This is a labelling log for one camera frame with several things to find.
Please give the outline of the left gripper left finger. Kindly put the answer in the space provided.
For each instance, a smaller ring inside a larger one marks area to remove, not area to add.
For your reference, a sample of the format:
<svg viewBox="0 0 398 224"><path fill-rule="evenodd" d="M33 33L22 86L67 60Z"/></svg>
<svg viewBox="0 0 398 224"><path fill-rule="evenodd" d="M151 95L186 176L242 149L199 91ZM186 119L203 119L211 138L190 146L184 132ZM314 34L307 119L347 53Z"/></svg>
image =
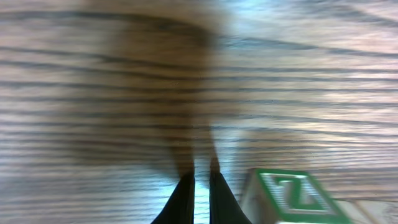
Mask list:
<svg viewBox="0 0 398 224"><path fill-rule="evenodd" d="M162 211L151 224L193 224L195 178L186 173L178 182Z"/></svg>

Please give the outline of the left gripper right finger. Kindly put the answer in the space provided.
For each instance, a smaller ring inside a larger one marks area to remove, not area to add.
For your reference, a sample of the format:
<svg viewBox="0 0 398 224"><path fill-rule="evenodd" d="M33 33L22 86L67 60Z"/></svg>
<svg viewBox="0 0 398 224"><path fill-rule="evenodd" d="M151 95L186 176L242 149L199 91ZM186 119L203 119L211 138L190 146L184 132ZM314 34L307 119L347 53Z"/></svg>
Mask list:
<svg viewBox="0 0 398 224"><path fill-rule="evenodd" d="M210 174L210 224L251 224L220 172Z"/></svg>

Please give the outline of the white block frog picture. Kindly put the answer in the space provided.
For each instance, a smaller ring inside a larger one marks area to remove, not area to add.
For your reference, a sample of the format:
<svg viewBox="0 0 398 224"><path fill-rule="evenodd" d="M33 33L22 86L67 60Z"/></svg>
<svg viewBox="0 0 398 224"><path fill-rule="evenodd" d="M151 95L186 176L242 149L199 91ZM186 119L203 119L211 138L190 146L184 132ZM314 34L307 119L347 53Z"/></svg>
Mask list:
<svg viewBox="0 0 398 224"><path fill-rule="evenodd" d="M351 223L316 178L299 170L252 169L240 207L251 223Z"/></svg>

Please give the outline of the white block green edge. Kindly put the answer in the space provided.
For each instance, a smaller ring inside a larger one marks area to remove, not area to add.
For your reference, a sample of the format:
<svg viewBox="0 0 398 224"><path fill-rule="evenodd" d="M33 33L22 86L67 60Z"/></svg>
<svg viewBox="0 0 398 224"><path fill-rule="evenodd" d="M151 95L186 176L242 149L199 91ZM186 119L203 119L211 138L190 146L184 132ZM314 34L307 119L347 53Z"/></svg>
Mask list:
<svg viewBox="0 0 398 224"><path fill-rule="evenodd" d="M337 200L354 224L397 224L397 202Z"/></svg>

